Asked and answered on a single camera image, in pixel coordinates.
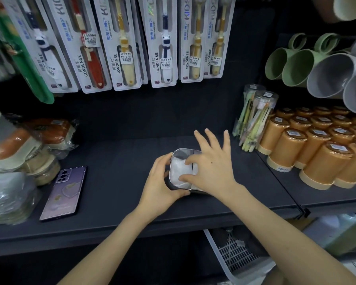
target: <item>toothbrush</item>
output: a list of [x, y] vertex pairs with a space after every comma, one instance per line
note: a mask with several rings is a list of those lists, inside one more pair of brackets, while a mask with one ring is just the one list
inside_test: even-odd
[[[222, 17], [220, 20], [220, 29], [218, 39], [216, 40], [215, 53], [213, 57], [221, 58], [223, 56], [223, 45], [224, 45], [224, 27], [225, 27], [225, 14], [227, 13], [227, 6], [232, 0], [220, 0], [222, 8]], [[212, 74], [214, 76], [219, 75], [221, 63], [217, 65], [212, 65]]]
[[84, 51], [86, 52], [88, 69], [91, 73], [92, 78], [94, 79], [95, 86], [99, 89], [102, 89], [104, 87], [102, 66], [100, 64], [98, 56], [96, 55], [95, 49], [87, 48], [85, 45], [83, 34], [86, 34], [87, 31], [83, 16], [79, 9], [78, 0], [71, 0], [71, 4], [75, 19], [81, 32], [80, 39], [83, 43]]
[[[128, 38], [124, 29], [124, 21], [123, 21], [123, 14], [121, 13], [120, 0], [115, 0], [115, 4], [116, 4], [116, 11], [117, 11], [117, 20], [119, 22], [119, 28], [120, 28], [121, 52], [129, 53], [132, 57], [132, 52], [129, 50]], [[131, 64], [121, 64], [124, 71], [124, 78], [128, 86], [133, 86], [136, 81], [133, 58], [131, 59], [131, 61], [132, 61]]]
[[[197, 22], [196, 22], [196, 32], [194, 37], [194, 52], [192, 54], [195, 58], [200, 58], [202, 56], [202, 38], [200, 36], [200, 29], [202, 27], [201, 20], [202, 20], [202, 4], [206, 0], [195, 0], [197, 4]], [[200, 75], [200, 64], [199, 67], [192, 66], [192, 78], [194, 80], [199, 78]]]
[[20, 1], [22, 8], [25, 11], [25, 14], [29, 20], [31, 27], [33, 28], [34, 37], [37, 41], [37, 44], [38, 44], [41, 52], [44, 55], [45, 67], [46, 67], [47, 73], [53, 79], [55, 79], [55, 81], [57, 82], [58, 86], [61, 87], [61, 89], [64, 89], [64, 90], [68, 89], [69, 87], [67, 84], [66, 77], [63, 74], [63, 69], [62, 69], [57, 57], [55, 56], [55, 54], [52, 50], [52, 47], [50, 46], [50, 44], [47, 40], [47, 37], [40, 30], [39, 24], [34, 16], [34, 14], [32, 13], [27, 1], [26, 0], [19, 0], [19, 1]]
[[167, 17], [167, 0], [162, 0], [162, 25], [164, 32], [162, 33], [162, 58], [160, 65], [162, 70], [162, 78], [166, 84], [171, 83], [173, 80], [173, 68], [171, 66], [171, 48], [170, 48], [170, 35], [169, 35], [169, 22]]

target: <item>beige cup base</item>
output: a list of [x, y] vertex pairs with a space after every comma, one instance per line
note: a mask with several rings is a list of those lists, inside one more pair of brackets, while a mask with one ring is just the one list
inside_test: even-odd
[[258, 146], [257, 150], [258, 150], [260, 153], [262, 153], [262, 154], [264, 154], [264, 155], [267, 155], [267, 156], [272, 152], [272, 150], [265, 149], [265, 148], [263, 148], [263, 147], [261, 147], [261, 146]]
[[344, 188], [344, 189], [351, 189], [353, 186], [356, 185], [356, 182], [355, 183], [351, 183], [351, 182], [346, 182], [344, 180], [336, 178], [335, 182], [334, 182], [334, 185], [337, 186], [337, 187], [340, 187], [340, 188]]
[[301, 172], [299, 173], [299, 178], [301, 178], [301, 180], [306, 185], [309, 185], [310, 187], [313, 187], [314, 189], [317, 189], [317, 190], [328, 190], [334, 184], [334, 182], [332, 182], [331, 184], [322, 184], [322, 183], [316, 182], [313, 179], [311, 179], [310, 177], [308, 177], [303, 172], [303, 170], [301, 170]]
[[290, 172], [294, 166], [291, 166], [291, 167], [284, 167], [284, 166], [281, 166], [277, 163], [275, 163], [271, 158], [270, 156], [268, 156], [268, 158], [266, 159], [266, 162], [267, 164], [273, 168], [274, 170], [278, 171], [278, 172], [283, 172], [283, 173], [287, 173], [287, 172]]
[[295, 168], [298, 168], [298, 169], [303, 169], [305, 166], [306, 166], [306, 164], [303, 164], [303, 163], [298, 162], [298, 161], [296, 161], [296, 162], [294, 163], [294, 167], [295, 167]]

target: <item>finger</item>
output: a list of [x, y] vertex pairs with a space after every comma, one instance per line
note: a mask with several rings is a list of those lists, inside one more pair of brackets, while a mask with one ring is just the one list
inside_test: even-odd
[[179, 198], [182, 198], [183, 196], [190, 195], [191, 192], [189, 190], [178, 189], [178, 190], [171, 191], [171, 193], [175, 197], [175, 200], [178, 200]]
[[192, 163], [198, 163], [199, 158], [200, 158], [200, 154], [193, 154], [193, 155], [190, 155], [190, 156], [186, 159], [185, 165], [190, 165], [190, 164], [192, 164]]
[[224, 131], [223, 151], [231, 155], [231, 140], [229, 138], [228, 130]]
[[160, 172], [161, 174], [163, 174], [165, 172], [165, 167], [166, 167], [168, 161], [171, 159], [172, 154], [173, 154], [173, 152], [170, 152], [170, 153], [162, 156], [162, 158], [158, 161], [157, 167], [155, 169], [156, 173]]
[[209, 129], [205, 129], [204, 132], [206, 133], [208, 139], [209, 139], [209, 143], [211, 144], [211, 148], [212, 149], [221, 149], [220, 148], [220, 144], [218, 139], [216, 138], [216, 136], [214, 135], [214, 133], [212, 133]]
[[179, 176], [178, 180], [182, 182], [187, 182], [187, 183], [194, 183], [195, 182], [196, 175], [192, 174], [183, 174]]
[[200, 150], [202, 152], [208, 151], [211, 147], [209, 146], [209, 143], [207, 142], [206, 138], [204, 138], [199, 132], [198, 130], [194, 131], [194, 135], [195, 138], [197, 139], [199, 146], [200, 146]]
[[158, 158], [155, 160], [155, 162], [154, 162], [152, 168], [150, 169], [149, 174], [153, 174], [153, 173], [154, 173], [154, 171], [156, 170], [156, 167], [157, 167], [157, 165], [158, 165], [158, 162], [159, 162], [159, 161], [161, 160], [161, 158], [163, 158], [164, 156], [166, 156], [166, 155], [160, 156], [160, 157], [158, 157]]

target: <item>green plastic item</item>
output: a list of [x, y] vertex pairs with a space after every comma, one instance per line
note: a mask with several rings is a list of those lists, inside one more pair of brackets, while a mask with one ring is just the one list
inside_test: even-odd
[[53, 104], [54, 95], [39, 75], [32, 58], [22, 42], [3, 4], [0, 3], [0, 39], [12, 57], [20, 73], [25, 78], [33, 94], [43, 103]]

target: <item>smartphone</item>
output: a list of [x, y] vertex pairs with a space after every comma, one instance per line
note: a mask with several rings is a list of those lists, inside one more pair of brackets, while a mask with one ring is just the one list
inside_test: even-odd
[[62, 169], [55, 180], [39, 220], [50, 220], [74, 214], [77, 209], [86, 166]]

